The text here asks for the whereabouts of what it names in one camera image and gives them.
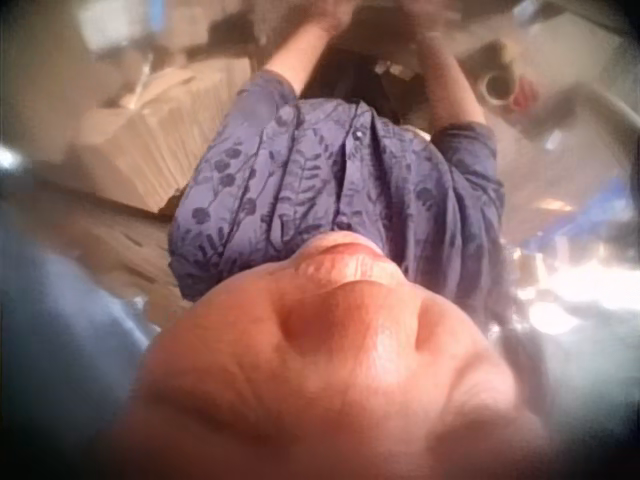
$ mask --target red object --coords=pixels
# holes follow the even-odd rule
[[[536,88],[535,83],[521,75],[518,78],[518,85],[516,86],[516,93],[511,98],[511,108],[517,112],[526,112],[535,106],[540,100],[540,92]]]

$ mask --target hand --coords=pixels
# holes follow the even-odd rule
[[[448,0],[398,0],[418,32],[440,32],[448,18]]]
[[[311,21],[331,35],[337,35],[351,23],[353,11],[361,0],[311,0]]]

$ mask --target forearm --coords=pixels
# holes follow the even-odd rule
[[[327,29],[317,22],[308,21],[280,47],[264,68],[287,79],[299,96],[331,37]]]
[[[442,38],[437,34],[419,35],[417,43],[434,130],[456,123],[485,124],[484,111]]]

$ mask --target mouth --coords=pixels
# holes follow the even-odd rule
[[[394,286],[406,282],[398,266],[366,239],[340,238],[341,241],[320,241],[304,252],[296,266],[298,274],[323,287],[338,287],[346,283],[370,281]]]

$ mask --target shirt sleeve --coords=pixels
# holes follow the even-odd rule
[[[444,159],[478,195],[481,204],[490,203],[501,218],[504,186],[498,180],[497,146],[493,130],[480,123],[449,125],[436,132],[431,142]]]
[[[280,75],[268,70],[255,74],[196,167],[169,232],[169,266],[185,299],[196,301],[219,282],[212,254],[203,245],[224,250],[262,132],[296,101],[295,91]]]

